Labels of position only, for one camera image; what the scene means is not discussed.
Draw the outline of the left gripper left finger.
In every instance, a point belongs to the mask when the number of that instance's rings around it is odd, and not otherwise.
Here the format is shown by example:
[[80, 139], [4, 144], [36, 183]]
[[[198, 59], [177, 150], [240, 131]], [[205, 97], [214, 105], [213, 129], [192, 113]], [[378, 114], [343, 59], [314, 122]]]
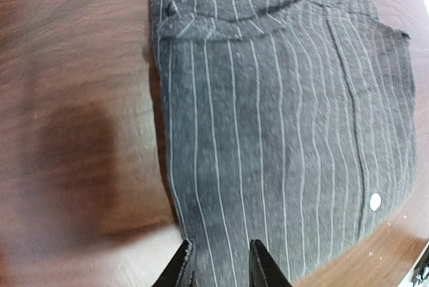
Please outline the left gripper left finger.
[[195, 283], [196, 248], [185, 239], [169, 261], [154, 287], [192, 287]]

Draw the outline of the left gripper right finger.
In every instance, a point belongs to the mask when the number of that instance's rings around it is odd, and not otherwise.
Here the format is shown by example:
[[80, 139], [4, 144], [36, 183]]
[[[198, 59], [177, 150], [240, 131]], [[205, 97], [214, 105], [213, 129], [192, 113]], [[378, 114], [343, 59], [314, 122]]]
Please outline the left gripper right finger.
[[250, 287], [292, 287], [261, 240], [249, 244]]

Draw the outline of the dark pinstriped long sleeve shirt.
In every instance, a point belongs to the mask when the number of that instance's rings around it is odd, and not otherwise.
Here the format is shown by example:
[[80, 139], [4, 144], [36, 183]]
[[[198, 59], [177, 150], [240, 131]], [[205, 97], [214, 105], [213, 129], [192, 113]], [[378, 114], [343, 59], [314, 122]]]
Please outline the dark pinstriped long sleeve shirt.
[[167, 177], [198, 286], [292, 282], [371, 235], [416, 179], [409, 35], [373, 0], [150, 0]]

